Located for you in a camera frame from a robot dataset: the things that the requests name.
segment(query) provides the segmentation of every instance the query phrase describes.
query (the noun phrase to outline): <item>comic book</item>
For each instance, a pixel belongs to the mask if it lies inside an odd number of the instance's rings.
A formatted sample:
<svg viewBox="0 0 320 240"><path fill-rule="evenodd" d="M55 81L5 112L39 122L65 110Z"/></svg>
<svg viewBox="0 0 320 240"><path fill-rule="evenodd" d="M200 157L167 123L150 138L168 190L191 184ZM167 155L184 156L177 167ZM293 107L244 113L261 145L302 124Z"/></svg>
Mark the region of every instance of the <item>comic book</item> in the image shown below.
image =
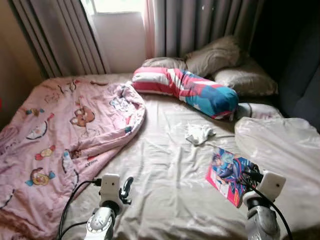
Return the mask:
<svg viewBox="0 0 320 240"><path fill-rule="evenodd" d="M253 167L254 164L244 157L216 147L206 180L239 208L242 196L247 190L246 186L241 184L241 173Z"/></svg>

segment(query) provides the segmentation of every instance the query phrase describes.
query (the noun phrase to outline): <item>cable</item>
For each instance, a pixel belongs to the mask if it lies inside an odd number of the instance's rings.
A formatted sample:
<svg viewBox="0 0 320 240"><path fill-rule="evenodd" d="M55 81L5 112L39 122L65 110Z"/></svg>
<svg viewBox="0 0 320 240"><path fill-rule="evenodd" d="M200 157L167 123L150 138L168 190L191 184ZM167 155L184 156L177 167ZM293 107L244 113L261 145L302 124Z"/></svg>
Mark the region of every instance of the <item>cable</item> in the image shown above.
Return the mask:
<svg viewBox="0 0 320 240"><path fill-rule="evenodd" d="M80 183L74 190L73 192L71 193L71 196L69 197L69 200L67 201L64 209L63 209L63 212L62 212L62 215L61 215L61 219L60 219L60 224L59 224L59 229L58 229L58 235L57 235L57 240L61 239L61 235L62 235L62 227L64 225L64 221L65 221L65 218L66 218L66 214L67 214L67 210L68 210L68 207L72 201L72 199L74 198L76 192L79 190L79 188L83 185L83 184L91 184L91 183L95 183L95 180L87 180L87 181L83 181L82 183Z"/></svg>
<svg viewBox="0 0 320 240"><path fill-rule="evenodd" d="M61 233L61 235L58 237L58 240L61 240L62 237L65 235L65 233L66 233L69 229L71 229L71 228L73 228L73 227L75 227L75 226L78 226L78 225L86 224L86 223L87 223L87 221L82 221L82 222L78 222L78 223L75 223L75 224L72 224L72 225L68 226L68 227Z"/></svg>
<svg viewBox="0 0 320 240"><path fill-rule="evenodd" d="M245 185L247 185L250 189L252 189L253 191L255 191L261 198L263 198L265 201L267 201L273 208L274 210L279 214L284 226L285 226L285 229L288 233L288 237L290 240L294 240L293 236L292 236L292 233L291 233L291 230L290 230L290 227L284 217L284 215L282 214L282 212L279 210L279 208L277 208L277 206L272 202L270 201L262 192L260 192L259 190L257 190L255 187L252 187L252 185L250 185L250 183L245 179L245 177L243 176L243 174L248 174L246 172L242 172L241 173L241 178L242 180L244 181Z"/></svg>

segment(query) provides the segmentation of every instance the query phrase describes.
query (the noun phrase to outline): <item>curtain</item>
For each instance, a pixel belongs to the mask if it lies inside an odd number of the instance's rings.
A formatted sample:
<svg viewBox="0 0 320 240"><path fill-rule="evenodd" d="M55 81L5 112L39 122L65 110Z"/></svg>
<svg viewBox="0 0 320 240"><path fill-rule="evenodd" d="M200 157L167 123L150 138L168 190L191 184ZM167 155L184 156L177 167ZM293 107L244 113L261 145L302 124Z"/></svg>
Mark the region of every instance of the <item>curtain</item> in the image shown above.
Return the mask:
<svg viewBox="0 0 320 240"><path fill-rule="evenodd" d="M154 55L183 57L215 39L249 50L265 0L146 0L154 13Z"/></svg>
<svg viewBox="0 0 320 240"><path fill-rule="evenodd" d="M12 0L47 77L105 74L80 0Z"/></svg>

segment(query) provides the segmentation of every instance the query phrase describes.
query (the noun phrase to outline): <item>cartoon print blanket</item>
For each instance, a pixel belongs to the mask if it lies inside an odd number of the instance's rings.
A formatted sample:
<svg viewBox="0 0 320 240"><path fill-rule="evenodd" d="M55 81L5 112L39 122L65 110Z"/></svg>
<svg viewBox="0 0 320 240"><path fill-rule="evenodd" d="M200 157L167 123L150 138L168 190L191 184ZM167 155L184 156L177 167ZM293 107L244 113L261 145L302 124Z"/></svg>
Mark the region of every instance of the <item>cartoon print blanket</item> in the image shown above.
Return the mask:
<svg viewBox="0 0 320 240"><path fill-rule="evenodd" d="M54 78L37 86L0 132L0 238L53 239L73 189L139 130L130 85Z"/></svg>

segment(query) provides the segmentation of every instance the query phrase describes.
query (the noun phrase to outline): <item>pillowcase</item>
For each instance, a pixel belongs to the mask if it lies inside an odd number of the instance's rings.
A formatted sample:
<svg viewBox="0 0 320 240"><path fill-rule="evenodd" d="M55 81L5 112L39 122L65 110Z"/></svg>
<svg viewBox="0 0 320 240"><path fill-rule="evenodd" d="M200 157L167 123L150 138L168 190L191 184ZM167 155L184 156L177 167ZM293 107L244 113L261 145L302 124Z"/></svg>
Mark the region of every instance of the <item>pillowcase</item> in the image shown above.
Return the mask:
<svg viewBox="0 0 320 240"><path fill-rule="evenodd" d="M213 119L230 115L239 102L231 88L177 68L140 67L132 86L139 93L173 95Z"/></svg>
<svg viewBox="0 0 320 240"><path fill-rule="evenodd" d="M226 36L188 53L185 58L188 71L206 77L219 69L238 66L241 63L241 49L235 37Z"/></svg>
<svg viewBox="0 0 320 240"><path fill-rule="evenodd" d="M280 111L274 106L248 102L242 102L238 104L235 117L237 119L242 117L249 117L253 119L283 118Z"/></svg>
<svg viewBox="0 0 320 240"><path fill-rule="evenodd" d="M278 93L278 84L247 57L241 66L222 69L213 75L217 84L232 88L239 96L269 96Z"/></svg>
<svg viewBox="0 0 320 240"><path fill-rule="evenodd" d="M182 58L166 56L147 59L143 62L142 67L159 67L182 70L187 69L187 65Z"/></svg>

